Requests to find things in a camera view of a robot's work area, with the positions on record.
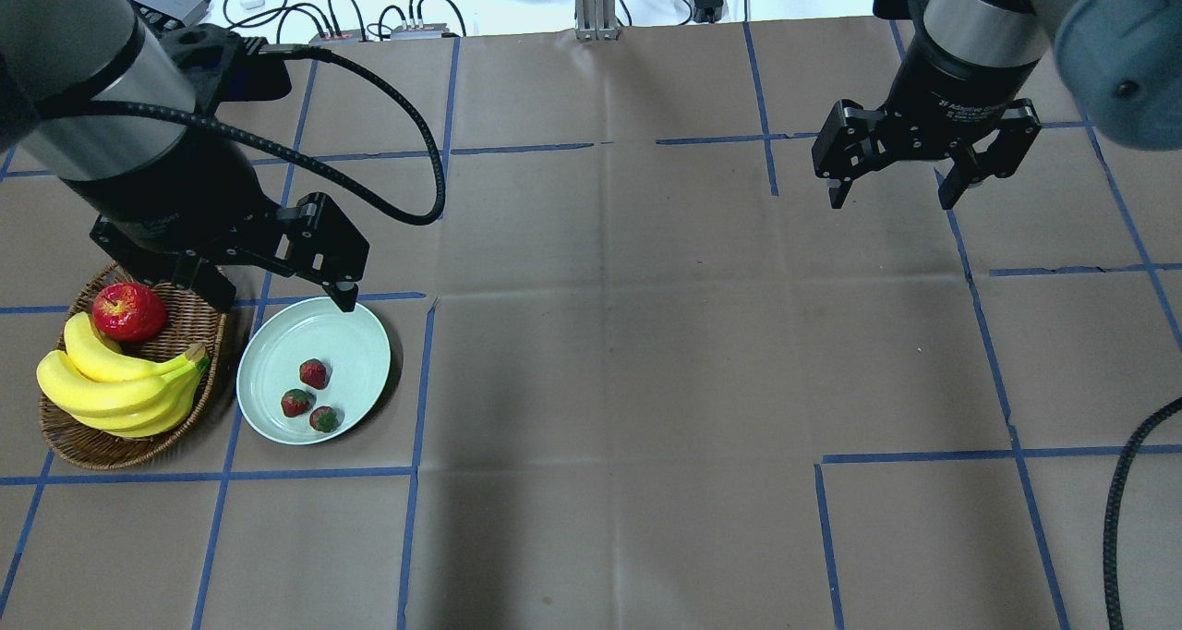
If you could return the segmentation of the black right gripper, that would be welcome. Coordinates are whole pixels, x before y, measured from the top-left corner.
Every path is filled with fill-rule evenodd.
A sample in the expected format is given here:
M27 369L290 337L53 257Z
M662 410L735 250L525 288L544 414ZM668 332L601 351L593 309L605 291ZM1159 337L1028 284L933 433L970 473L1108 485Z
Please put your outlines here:
M882 111L837 100L816 135L812 165L826 180L832 209L843 208L856 180L896 160L941 160L948 151L953 165L937 191L943 210L986 178L1013 176L1043 130L1033 100L1017 100L1035 66L972 65L929 35L913 35ZM996 137L976 151L972 142L994 129Z

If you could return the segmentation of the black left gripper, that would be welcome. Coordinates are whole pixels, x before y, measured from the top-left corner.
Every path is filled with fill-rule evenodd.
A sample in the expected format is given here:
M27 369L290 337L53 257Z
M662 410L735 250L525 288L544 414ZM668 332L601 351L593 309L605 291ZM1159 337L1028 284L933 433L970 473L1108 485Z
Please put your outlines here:
M249 264L319 285L340 311L357 306L370 251L357 226L320 191L278 208L229 139L180 139L132 171L64 183L100 214L92 241L141 284L180 286L228 313L236 286L204 259L222 260L208 248L245 221Z

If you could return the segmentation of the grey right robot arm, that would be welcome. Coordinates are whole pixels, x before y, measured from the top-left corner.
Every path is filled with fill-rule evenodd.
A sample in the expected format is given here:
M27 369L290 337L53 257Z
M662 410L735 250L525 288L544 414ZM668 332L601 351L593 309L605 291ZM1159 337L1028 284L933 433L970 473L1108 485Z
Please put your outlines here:
M946 210L1012 176L1043 128L1020 91L1044 56L1109 139L1178 149L1181 0L873 0L873 15L911 21L913 40L886 100L838 100L816 137L832 208L898 162L950 160Z

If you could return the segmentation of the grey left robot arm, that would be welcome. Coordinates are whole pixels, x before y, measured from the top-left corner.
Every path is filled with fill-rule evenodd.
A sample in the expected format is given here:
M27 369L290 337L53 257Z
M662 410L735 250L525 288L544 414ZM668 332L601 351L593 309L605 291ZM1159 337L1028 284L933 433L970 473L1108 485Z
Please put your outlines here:
M212 113L243 46L229 31L182 35L215 52L186 73L126 0L4 0L4 147L22 147L98 216L91 239L145 285L227 311L225 265L254 265L357 303L368 242L322 193L291 208L262 191L242 147L282 147Z

